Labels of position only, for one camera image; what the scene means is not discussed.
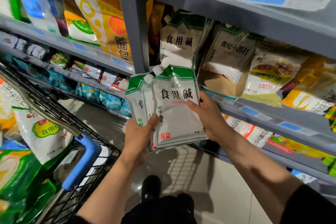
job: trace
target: black sleeve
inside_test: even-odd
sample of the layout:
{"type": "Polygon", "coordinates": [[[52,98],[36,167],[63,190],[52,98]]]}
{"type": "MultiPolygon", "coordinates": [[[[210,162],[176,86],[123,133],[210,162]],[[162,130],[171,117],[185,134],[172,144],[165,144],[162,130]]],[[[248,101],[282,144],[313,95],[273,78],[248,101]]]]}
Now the black sleeve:
{"type": "Polygon", "coordinates": [[[336,205],[308,185],[300,186],[288,200],[280,224],[332,222],[336,205]]]}
{"type": "Polygon", "coordinates": [[[67,223],[68,224],[90,224],[90,222],[86,221],[85,219],[77,215],[73,216],[67,223]]]}

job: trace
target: hand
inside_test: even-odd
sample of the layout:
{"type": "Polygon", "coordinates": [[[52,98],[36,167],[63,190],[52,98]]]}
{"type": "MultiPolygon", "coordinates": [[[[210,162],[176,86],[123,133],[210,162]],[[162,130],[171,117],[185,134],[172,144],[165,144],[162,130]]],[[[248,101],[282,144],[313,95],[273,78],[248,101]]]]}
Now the hand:
{"type": "Polygon", "coordinates": [[[126,124],[125,146],[121,158],[128,164],[142,165],[147,158],[146,148],[148,147],[149,137],[155,128],[159,117],[153,114],[146,126],[141,127],[130,119],[126,124]]]}
{"type": "Polygon", "coordinates": [[[227,131],[231,131],[232,128],[224,120],[215,101],[204,91],[201,91],[199,96],[202,100],[200,106],[190,100],[187,101],[187,105],[191,111],[198,114],[208,138],[219,143],[219,139],[223,137],[227,131]]]}

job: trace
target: gray metal shelf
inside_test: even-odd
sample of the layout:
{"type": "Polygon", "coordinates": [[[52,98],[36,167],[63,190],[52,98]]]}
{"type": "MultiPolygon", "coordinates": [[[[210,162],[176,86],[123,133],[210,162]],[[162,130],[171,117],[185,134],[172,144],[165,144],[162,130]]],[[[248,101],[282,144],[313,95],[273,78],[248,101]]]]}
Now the gray metal shelf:
{"type": "Polygon", "coordinates": [[[16,58],[22,59],[22,60],[27,61],[31,64],[34,64],[36,66],[48,69],[50,71],[59,73],[61,75],[64,75],[65,77],[67,77],[69,79],[72,79],[76,82],[84,83],[85,85],[96,88],[98,90],[105,91],[105,92],[107,92],[111,95],[114,95],[114,96],[122,98],[122,99],[125,98],[125,95],[123,93],[120,93],[118,90],[115,90],[113,87],[109,87],[109,86],[100,84],[100,83],[98,83],[94,80],[91,80],[89,78],[82,77],[79,74],[72,73],[68,70],[57,67],[57,66],[52,65],[48,62],[44,62],[44,61],[36,58],[35,56],[29,56],[29,55],[25,54],[24,52],[22,52],[18,49],[12,49],[12,48],[9,48],[7,46],[4,46],[4,45],[0,44],[0,51],[5,52],[5,53],[9,53],[16,58]]]}
{"type": "Polygon", "coordinates": [[[25,36],[39,43],[46,44],[73,56],[85,59],[96,65],[127,76],[135,74],[132,63],[118,59],[102,51],[101,47],[82,44],[62,36],[40,30],[31,24],[9,17],[0,16],[0,27],[13,33],[25,36]]]}
{"type": "Polygon", "coordinates": [[[227,115],[233,116],[237,119],[244,120],[255,126],[267,129],[273,133],[288,137],[294,141],[320,150],[322,152],[336,155],[336,136],[330,130],[329,122],[322,115],[315,113],[296,110],[288,107],[276,108],[265,104],[256,103],[246,99],[238,99],[237,101],[224,99],[220,101],[220,97],[216,96],[217,104],[221,111],[227,115]],[[270,119],[263,120],[258,116],[249,115],[240,110],[240,108],[247,106],[253,110],[267,115],[270,119]],[[282,122],[299,126],[305,131],[316,133],[314,135],[302,134],[284,128],[279,124],[282,122]]]}
{"type": "Polygon", "coordinates": [[[330,27],[328,23],[314,21],[318,16],[312,16],[312,12],[302,14],[289,9],[270,8],[240,0],[157,1],[336,58],[334,45],[336,29],[330,27]]]}
{"type": "Polygon", "coordinates": [[[110,109],[108,109],[108,108],[106,108],[106,107],[104,107],[104,106],[102,106],[102,105],[96,104],[96,103],[92,103],[92,102],[90,102],[89,100],[87,100],[87,99],[85,99],[85,98],[81,98],[81,97],[77,96],[76,94],[73,94],[73,93],[68,92],[68,91],[66,91],[66,90],[62,90],[62,89],[60,89],[60,88],[58,88],[58,87],[55,87],[55,86],[50,85],[49,83],[46,83],[46,82],[40,81],[40,80],[38,80],[38,79],[35,79],[34,77],[31,77],[30,75],[27,75],[27,74],[24,74],[24,73],[20,73],[20,74],[23,75],[24,77],[26,77],[26,78],[27,78],[28,80],[30,80],[31,82],[33,82],[34,84],[38,84],[38,85],[41,85],[41,86],[43,86],[43,87],[45,87],[45,88],[48,88],[48,89],[57,91],[57,92],[59,92],[59,93],[61,93],[61,94],[64,94],[64,95],[68,96],[69,98],[73,98],[73,99],[79,100],[79,101],[81,101],[81,102],[85,102],[85,103],[88,103],[88,104],[90,104],[90,105],[99,107],[99,108],[101,108],[101,109],[103,109],[103,110],[105,110],[105,111],[107,111],[107,112],[109,112],[109,113],[111,113],[111,114],[113,114],[113,115],[116,115],[116,116],[118,116],[118,117],[121,117],[121,118],[123,118],[123,119],[125,119],[125,120],[129,120],[129,119],[130,119],[130,117],[128,117],[128,116],[126,116],[126,115],[123,115],[123,114],[121,114],[121,113],[119,113],[119,112],[117,112],[117,111],[110,110],[110,109]]]}
{"type": "MultiPolygon", "coordinates": [[[[215,144],[217,143],[210,142],[210,144],[207,143],[205,146],[199,146],[196,144],[192,144],[191,146],[196,149],[202,149],[208,154],[232,164],[225,151],[223,151],[219,145],[216,147],[215,144]]],[[[265,145],[263,148],[258,149],[284,167],[293,168],[330,184],[336,185],[336,178],[327,173],[327,166],[319,163],[319,159],[309,158],[298,153],[282,155],[281,151],[269,145],[265,145]]]]}

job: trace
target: person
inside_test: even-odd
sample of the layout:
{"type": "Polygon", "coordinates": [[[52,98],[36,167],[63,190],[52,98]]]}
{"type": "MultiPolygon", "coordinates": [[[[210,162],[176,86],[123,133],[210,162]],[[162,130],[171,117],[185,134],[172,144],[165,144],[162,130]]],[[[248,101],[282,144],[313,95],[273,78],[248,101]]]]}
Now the person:
{"type": "MultiPolygon", "coordinates": [[[[188,107],[198,114],[208,138],[226,152],[271,222],[332,221],[335,205],[234,131],[205,92],[200,92],[200,98],[200,105],[188,101],[188,107]]],[[[158,120],[158,116],[153,115],[144,127],[135,124],[133,119],[128,121],[124,150],[70,223],[196,223],[193,202],[188,195],[159,198],[160,182],[153,177],[150,182],[144,182],[142,202],[124,215],[132,174],[146,160],[144,149],[158,120]],[[146,190],[150,188],[153,192],[149,196],[146,190]]]]}

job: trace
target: shopping cart handle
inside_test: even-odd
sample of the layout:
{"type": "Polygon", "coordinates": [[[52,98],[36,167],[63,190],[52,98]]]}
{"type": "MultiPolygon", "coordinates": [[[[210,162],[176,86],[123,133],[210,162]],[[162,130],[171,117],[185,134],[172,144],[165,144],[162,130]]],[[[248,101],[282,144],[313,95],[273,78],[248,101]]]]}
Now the shopping cart handle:
{"type": "Polygon", "coordinates": [[[99,143],[85,134],[81,134],[75,139],[85,146],[85,153],[63,182],[62,188],[65,191],[72,189],[82,181],[102,151],[99,143]]]}

